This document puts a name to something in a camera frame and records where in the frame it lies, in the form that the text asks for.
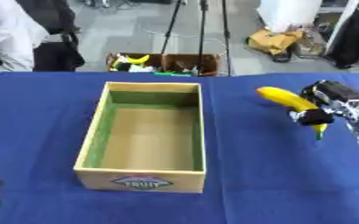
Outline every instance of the yellow banana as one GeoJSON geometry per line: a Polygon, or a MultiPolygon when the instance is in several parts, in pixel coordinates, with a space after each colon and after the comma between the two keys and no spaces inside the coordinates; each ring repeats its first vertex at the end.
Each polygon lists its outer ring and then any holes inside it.
{"type": "MultiPolygon", "coordinates": [[[[260,87],[257,89],[257,93],[267,100],[294,108],[297,112],[318,108],[316,105],[299,95],[278,87],[260,87]]],[[[317,133],[317,139],[322,139],[324,131],[327,129],[327,125],[314,125],[313,128],[317,133]]]]}
{"type": "Polygon", "coordinates": [[[140,59],[133,59],[128,56],[126,56],[127,60],[131,64],[144,64],[147,60],[150,59],[150,55],[145,55],[143,58],[140,59]]]}

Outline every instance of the tripod leg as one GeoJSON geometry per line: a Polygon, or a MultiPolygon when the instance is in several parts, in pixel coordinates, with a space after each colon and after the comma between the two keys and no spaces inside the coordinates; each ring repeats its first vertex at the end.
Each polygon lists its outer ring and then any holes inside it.
{"type": "Polygon", "coordinates": [[[163,44],[161,54],[165,53],[165,49],[167,48],[167,44],[169,43],[169,39],[172,36],[172,28],[174,27],[175,19],[177,18],[178,11],[180,10],[181,4],[182,4],[182,0],[178,0],[177,4],[175,5],[175,10],[174,10],[174,13],[172,14],[172,22],[170,22],[169,30],[165,34],[165,43],[163,44]]]}
{"type": "Polygon", "coordinates": [[[198,76],[201,76],[201,70],[203,68],[204,34],[206,30],[206,14],[208,10],[207,0],[200,0],[200,6],[201,6],[201,32],[200,32],[199,61],[197,63],[198,76]]]}
{"type": "Polygon", "coordinates": [[[223,25],[224,25],[224,38],[226,41],[226,57],[227,57],[227,66],[229,70],[229,76],[231,76],[231,58],[230,58],[230,31],[229,31],[229,22],[228,22],[228,15],[227,15],[227,2],[226,0],[222,0],[222,10],[223,10],[223,25]]]}

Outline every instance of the open box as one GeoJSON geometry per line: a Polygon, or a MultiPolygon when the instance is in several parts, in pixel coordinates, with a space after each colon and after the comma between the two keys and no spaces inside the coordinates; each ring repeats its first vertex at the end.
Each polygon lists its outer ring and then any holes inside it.
{"type": "Polygon", "coordinates": [[[107,82],[74,170],[102,190],[202,193],[201,85],[107,82]]]}
{"type": "MultiPolygon", "coordinates": [[[[193,70],[199,62],[198,54],[157,54],[157,53],[133,53],[120,52],[121,55],[129,56],[133,59],[143,58],[150,55],[150,59],[144,64],[146,67],[158,67],[157,72],[181,74],[184,69],[193,70]]],[[[116,53],[109,53],[106,57],[107,71],[110,70],[113,63],[117,60],[116,53]]],[[[202,55],[201,77],[215,77],[220,69],[221,57],[218,54],[202,55]]]]}

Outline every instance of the blue tablecloth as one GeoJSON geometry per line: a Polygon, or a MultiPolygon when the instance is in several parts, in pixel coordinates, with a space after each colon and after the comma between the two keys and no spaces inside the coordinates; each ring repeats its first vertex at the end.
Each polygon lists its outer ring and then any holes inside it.
{"type": "Polygon", "coordinates": [[[343,121],[323,141],[260,86],[317,80],[359,89],[359,74],[175,78],[105,73],[0,75],[0,223],[359,224],[359,148],[343,121]],[[97,192],[72,171],[105,81],[200,82],[208,175],[203,194],[97,192]]]}

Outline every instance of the floor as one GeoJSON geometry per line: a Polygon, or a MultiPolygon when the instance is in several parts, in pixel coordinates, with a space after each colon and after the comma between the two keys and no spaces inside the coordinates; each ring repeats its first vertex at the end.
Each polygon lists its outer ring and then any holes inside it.
{"type": "MultiPolygon", "coordinates": [[[[174,10],[174,4],[142,3],[115,10],[91,8],[80,0],[69,1],[77,14],[76,24],[82,28],[80,51],[87,61],[82,71],[104,71],[107,53],[159,53],[174,10]]],[[[359,73],[359,67],[337,70],[322,59],[294,57],[288,64],[272,62],[268,56],[243,44],[245,37],[261,28],[256,12],[259,0],[227,0],[227,3],[233,74],[359,73]]],[[[222,0],[208,0],[208,4],[205,52],[224,54],[222,0]]],[[[199,1],[188,0],[179,11],[167,53],[198,52],[200,17],[199,1]]],[[[223,57],[222,76],[228,72],[225,61],[223,57]]]]}

